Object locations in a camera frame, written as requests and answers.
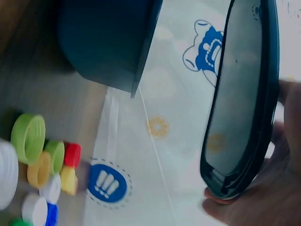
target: table surface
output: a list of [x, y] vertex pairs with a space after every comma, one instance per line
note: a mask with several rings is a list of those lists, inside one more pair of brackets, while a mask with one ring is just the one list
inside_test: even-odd
[[[0, 1], [0, 137], [10, 139], [16, 117], [40, 113], [46, 137], [82, 145], [76, 196], [61, 194], [59, 225], [82, 226], [85, 190], [106, 87], [83, 79], [64, 58], [55, 37], [55, 0]], [[27, 167], [19, 164], [19, 182], [1, 225], [21, 216], [32, 189]]]

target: exclamation mark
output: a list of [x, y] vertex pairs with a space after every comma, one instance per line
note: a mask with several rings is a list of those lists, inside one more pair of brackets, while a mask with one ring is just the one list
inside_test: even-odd
[[106, 179], [104, 180], [102, 189], [100, 190], [100, 194], [105, 196], [104, 191], [106, 191], [108, 189], [108, 187], [110, 186], [110, 184], [114, 181], [114, 177], [112, 174], [109, 174]]
[[104, 196], [108, 199], [109, 196], [116, 191], [116, 189], [119, 187], [119, 182], [117, 180], [115, 180], [111, 186], [109, 187], [107, 194], [105, 194]]
[[96, 191], [99, 192], [99, 188], [102, 186], [106, 177], [107, 177], [106, 171], [104, 171], [104, 170], [100, 171], [97, 181], [96, 181], [96, 186], [94, 186]]

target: cartoon bear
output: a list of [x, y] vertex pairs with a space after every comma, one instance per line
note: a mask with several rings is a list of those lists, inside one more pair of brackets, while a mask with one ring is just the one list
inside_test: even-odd
[[196, 37], [193, 46], [183, 54], [185, 66], [194, 72], [203, 71], [215, 87], [221, 52], [223, 32], [217, 31], [209, 22], [197, 20], [194, 24]]

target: white plastic lid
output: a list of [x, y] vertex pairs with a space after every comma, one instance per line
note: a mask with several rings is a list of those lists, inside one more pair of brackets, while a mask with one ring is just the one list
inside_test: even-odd
[[30, 193], [24, 199], [22, 205], [22, 218], [32, 222], [34, 226], [44, 226], [47, 220], [48, 207], [44, 197]]
[[0, 210], [13, 200], [18, 184], [19, 166], [15, 148], [0, 139]]
[[49, 179], [47, 184], [39, 190], [40, 196], [43, 196], [50, 204], [57, 204], [61, 194], [61, 177], [55, 174]]

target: hand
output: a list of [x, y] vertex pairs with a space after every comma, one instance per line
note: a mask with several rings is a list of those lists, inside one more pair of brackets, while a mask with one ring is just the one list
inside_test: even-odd
[[301, 226], [301, 83], [279, 86], [284, 124], [274, 123], [271, 158], [234, 200], [218, 200], [205, 189], [203, 209], [229, 226]]

